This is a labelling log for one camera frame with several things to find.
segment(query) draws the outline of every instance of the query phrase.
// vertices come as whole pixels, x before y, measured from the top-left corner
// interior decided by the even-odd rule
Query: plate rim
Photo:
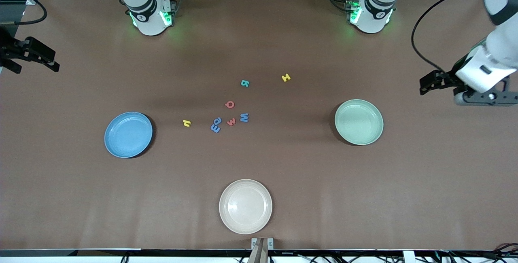
[[[108,130],[113,127],[115,125],[115,120],[118,119],[119,117],[123,116],[123,115],[126,115],[126,114],[135,114],[135,115],[138,115],[140,117],[143,117],[146,122],[148,123],[149,127],[151,128],[151,134],[149,136],[149,140],[146,142],[147,145],[146,147],[144,147],[144,149],[140,152],[138,152],[137,154],[134,154],[132,156],[120,156],[120,155],[116,155],[115,153],[113,153],[109,147],[108,147],[108,144],[107,144],[107,140],[108,140]],[[142,152],[144,152],[148,147],[149,147],[149,144],[151,143],[151,139],[153,138],[153,123],[151,123],[151,120],[144,114],[144,113],[141,113],[141,112],[137,112],[137,111],[128,111],[128,112],[123,112],[117,116],[115,116],[111,121],[110,123],[108,124],[108,126],[106,127],[106,130],[104,131],[104,147],[106,148],[106,150],[113,156],[117,157],[117,158],[122,158],[122,159],[127,159],[127,158],[133,158],[135,156],[138,156],[139,154],[141,154]]]
[[[267,202],[272,206],[270,207],[270,211],[268,213],[268,219],[265,221],[265,223],[260,227],[258,228],[256,231],[252,231],[252,232],[238,232],[238,231],[235,231],[233,228],[230,228],[230,226],[228,226],[227,222],[225,221],[225,219],[223,218],[223,214],[222,214],[222,203],[224,202],[223,201],[223,196],[227,193],[228,189],[232,186],[234,186],[235,184],[238,184],[238,183],[241,183],[241,182],[253,182],[253,183],[256,183],[257,185],[259,185],[260,187],[263,187],[263,189],[266,191],[267,193]],[[232,182],[231,184],[228,184],[227,187],[224,189],[224,191],[221,193],[221,196],[220,196],[220,202],[218,204],[218,210],[219,210],[219,213],[220,213],[220,218],[223,222],[223,224],[229,229],[231,230],[232,232],[235,232],[239,235],[251,235],[253,233],[256,233],[260,230],[262,230],[267,224],[268,222],[270,222],[270,219],[272,218],[272,213],[274,211],[274,202],[272,200],[272,195],[270,194],[270,191],[268,191],[268,189],[266,188],[266,186],[264,186],[261,182],[257,181],[257,180],[253,180],[253,179],[248,179],[248,178],[244,178],[244,179],[239,179],[239,180],[235,180],[234,182]]]
[[[355,142],[350,141],[349,139],[347,139],[347,138],[342,134],[342,132],[340,132],[340,130],[338,130],[338,128],[337,128],[337,126],[336,126],[336,124],[337,124],[337,121],[336,121],[336,120],[337,120],[337,118],[338,118],[338,111],[340,110],[340,108],[341,108],[342,106],[344,106],[346,103],[354,103],[354,102],[357,102],[357,101],[365,102],[365,103],[367,103],[367,104],[370,104],[370,106],[372,106],[372,107],[376,110],[374,113],[380,116],[380,120],[381,120],[381,130],[380,130],[379,134],[376,136],[376,138],[375,138],[375,139],[373,139],[373,140],[372,140],[371,142],[369,142],[369,143],[355,143]],[[364,100],[364,99],[349,99],[349,100],[347,100],[347,101],[344,101],[342,104],[340,104],[340,106],[338,106],[338,108],[337,108],[337,109],[336,109],[336,111],[335,111],[335,129],[336,129],[336,131],[338,132],[338,134],[340,134],[340,136],[341,136],[344,140],[348,141],[348,142],[349,142],[349,143],[351,143],[351,144],[355,144],[355,145],[359,145],[359,146],[370,145],[370,144],[372,144],[373,142],[377,141],[377,140],[381,137],[381,134],[383,133],[383,129],[384,129],[384,128],[385,128],[385,123],[384,123],[384,121],[383,121],[383,115],[381,114],[380,110],[379,110],[379,109],[378,109],[374,104],[370,103],[370,102],[369,102],[369,101],[367,101],[367,100]]]

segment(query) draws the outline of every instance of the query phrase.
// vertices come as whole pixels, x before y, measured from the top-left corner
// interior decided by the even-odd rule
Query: green plate
[[[372,103],[352,99],[336,110],[335,127],[346,141],[355,145],[375,142],[383,132],[383,117]]]

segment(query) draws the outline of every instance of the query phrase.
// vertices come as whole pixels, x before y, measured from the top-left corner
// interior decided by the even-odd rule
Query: table surface
[[[117,0],[42,0],[48,18],[17,37],[52,47],[61,69],[24,62],[20,75],[0,77],[1,248],[518,241],[518,107],[456,106],[449,89],[418,93],[432,67],[413,53],[410,33],[435,1],[398,0],[387,27],[367,35],[327,0],[183,0],[176,25],[147,37]],[[39,15],[31,7],[24,19]],[[422,21],[416,43],[449,69],[492,29],[482,0],[448,0]],[[337,106],[355,98],[384,118],[369,146],[333,128]],[[105,128],[132,110],[153,119],[154,142],[138,158],[115,158]],[[213,119],[243,112],[248,123],[210,130]],[[218,212],[222,191],[242,178],[263,183],[274,203],[253,235],[231,232]]]

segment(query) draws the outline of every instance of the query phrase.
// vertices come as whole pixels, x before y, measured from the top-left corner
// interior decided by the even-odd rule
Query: plate
[[[140,112],[123,113],[108,125],[104,133],[104,145],[118,158],[131,158],[144,151],[153,136],[153,126]]]
[[[375,142],[383,132],[383,117],[372,103],[352,99],[336,110],[335,127],[346,141],[355,145]]]
[[[231,231],[249,235],[261,230],[272,216],[272,197],[263,184],[250,179],[232,182],[220,198],[220,216]]]

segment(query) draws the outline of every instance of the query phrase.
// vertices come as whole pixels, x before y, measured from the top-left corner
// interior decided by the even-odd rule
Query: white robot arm
[[[175,2],[171,0],[123,0],[140,32],[155,36],[172,25]]]
[[[454,100],[459,105],[518,104],[518,93],[509,91],[509,75],[518,68],[518,0],[484,0],[484,5],[497,27],[451,71],[435,70],[421,78],[421,95],[456,87]]]
[[[366,33],[376,33],[389,23],[396,0],[351,0],[348,2],[348,20]]]

